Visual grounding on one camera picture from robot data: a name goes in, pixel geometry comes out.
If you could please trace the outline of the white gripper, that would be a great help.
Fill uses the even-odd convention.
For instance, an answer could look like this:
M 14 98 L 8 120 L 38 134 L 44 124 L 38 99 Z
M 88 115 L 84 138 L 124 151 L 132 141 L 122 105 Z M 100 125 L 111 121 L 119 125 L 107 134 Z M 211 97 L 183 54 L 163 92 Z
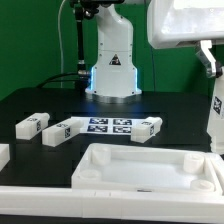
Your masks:
M 211 53 L 212 42 L 224 44 L 224 0 L 151 0 L 148 41 L 155 49 L 194 46 L 208 78 L 223 75 Z

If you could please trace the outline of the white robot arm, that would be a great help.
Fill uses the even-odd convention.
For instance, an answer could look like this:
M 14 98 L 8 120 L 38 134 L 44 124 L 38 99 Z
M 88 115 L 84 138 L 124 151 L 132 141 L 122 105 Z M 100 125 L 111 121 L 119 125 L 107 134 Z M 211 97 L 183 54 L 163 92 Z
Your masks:
M 145 1 L 147 38 L 153 48 L 193 46 L 208 77 L 223 74 L 210 49 L 224 44 L 224 0 L 70 0 L 77 19 L 97 20 L 98 59 L 90 72 L 88 98 L 123 103 L 141 94 L 132 63 L 133 26 L 115 6 Z

